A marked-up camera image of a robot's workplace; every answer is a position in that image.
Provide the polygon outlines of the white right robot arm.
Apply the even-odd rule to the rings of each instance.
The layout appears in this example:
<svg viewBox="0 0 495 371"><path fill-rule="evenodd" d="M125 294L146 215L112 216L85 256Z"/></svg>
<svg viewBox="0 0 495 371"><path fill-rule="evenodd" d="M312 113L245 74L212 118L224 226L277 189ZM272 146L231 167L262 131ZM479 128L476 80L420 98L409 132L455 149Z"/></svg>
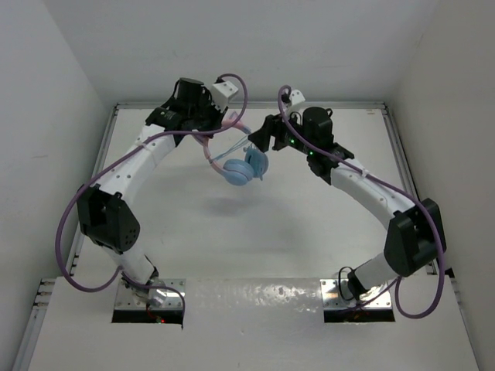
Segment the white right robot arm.
<svg viewBox="0 0 495 371"><path fill-rule="evenodd" d="M336 142L331 109L309 107L301 114L269 115L249 140L262 152L293 148L303 153L316 177L345 192L385 227L383 251L347 275L353 300L386 281L409 277L433 260L440 270L445 268L446 243L437 203L418 201L370 174Z"/></svg>

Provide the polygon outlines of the pink blue cat-ear headphones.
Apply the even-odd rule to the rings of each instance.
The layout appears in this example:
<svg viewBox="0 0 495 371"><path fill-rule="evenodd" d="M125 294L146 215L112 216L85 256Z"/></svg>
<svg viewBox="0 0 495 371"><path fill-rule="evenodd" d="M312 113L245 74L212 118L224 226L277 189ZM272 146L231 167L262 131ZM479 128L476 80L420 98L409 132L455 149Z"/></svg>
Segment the pink blue cat-ear headphones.
<svg viewBox="0 0 495 371"><path fill-rule="evenodd" d="M202 145L204 157L210 167L229 184L245 186L253 179L262 181L269 166L268 156L248 140L251 129L242 120L239 120L233 128L241 131L243 136L226 151L218 155L211 154L209 148L210 139L208 137L199 137L195 138L195 140ZM242 159L228 158L223 164L219 163L221 159L241 149L244 153Z"/></svg>

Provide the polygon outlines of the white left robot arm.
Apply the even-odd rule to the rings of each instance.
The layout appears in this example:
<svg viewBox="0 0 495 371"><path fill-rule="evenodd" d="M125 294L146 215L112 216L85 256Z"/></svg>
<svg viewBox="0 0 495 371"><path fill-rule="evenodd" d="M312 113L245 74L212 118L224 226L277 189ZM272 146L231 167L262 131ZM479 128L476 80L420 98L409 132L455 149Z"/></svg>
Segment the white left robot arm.
<svg viewBox="0 0 495 371"><path fill-rule="evenodd" d="M107 252L131 280L147 285L155 267L138 246L140 224L131 211L139 188L184 137L186 131L220 129L228 104L238 92L219 79L210 88L181 78L172 96L146 118L128 158L109 170L77 200L80 228Z"/></svg>

